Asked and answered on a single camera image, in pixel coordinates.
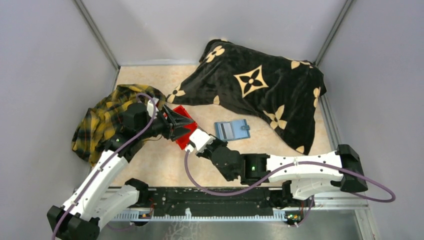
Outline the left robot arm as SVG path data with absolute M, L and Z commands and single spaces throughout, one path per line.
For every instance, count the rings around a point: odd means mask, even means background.
M 99 161 L 81 186 L 62 206 L 53 205 L 47 212 L 53 240 L 95 240 L 124 209 L 134 205 L 150 207 L 148 184 L 135 178 L 105 200 L 101 198 L 144 140 L 161 135 L 174 142 L 188 134 L 186 126 L 193 123 L 190 117 L 167 106 L 159 110 L 154 103 L 132 103 L 122 117 L 121 128 L 104 143 Z

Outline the silver magnetic stripe card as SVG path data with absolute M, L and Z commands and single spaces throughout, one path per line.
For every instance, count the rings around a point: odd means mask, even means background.
M 232 124 L 230 122 L 220 123 L 219 128 L 220 128 L 222 140 L 234 139 L 234 132 L 233 132 Z

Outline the blue card holder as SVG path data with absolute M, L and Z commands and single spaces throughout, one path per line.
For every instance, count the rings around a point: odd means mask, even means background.
M 221 129 L 220 129 L 220 123 L 230 122 L 234 134 L 234 139 L 225 140 L 221 139 Z M 236 140 L 242 140 L 242 139 L 249 139 L 251 137 L 250 134 L 250 126 L 248 125 L 246 119 L 238 119 L 238 120 L 232 120 L 232 121 L 221 121 L 221 122 L 215 122 L 214 123 L 214 129 L 215 129 L 215 135 L 223 141 L 236 141 Z

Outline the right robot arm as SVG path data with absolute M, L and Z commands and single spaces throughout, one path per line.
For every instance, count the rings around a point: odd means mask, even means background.
M 320 155 L 277 156 L 266 153 L 240 153 L 227 142 L 213 139 L 196 153 L 212 162 L 227 181 L 239 179 L 242 185 L 281 182 L 281 199 L 287 206 L 326 192 L 361 193 L 368 185 L 360 156 L 348 144 Z

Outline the red plastic bin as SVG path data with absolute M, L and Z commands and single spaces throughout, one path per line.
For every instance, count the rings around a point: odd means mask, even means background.
M 193 118 L 189 115 L 187 110 L 182 105 L 178 105 L 173 109 L 173 111 L 192 120 L 190 124 L 186 124 L 184 126 L 184 129 L 188 130 L 188 132 L 175 141 L 176 144 L 180 147 L 180 149 L 184 150 L 190 142 L 189 137 L 198 128 L 198 124 L 193 120 Z

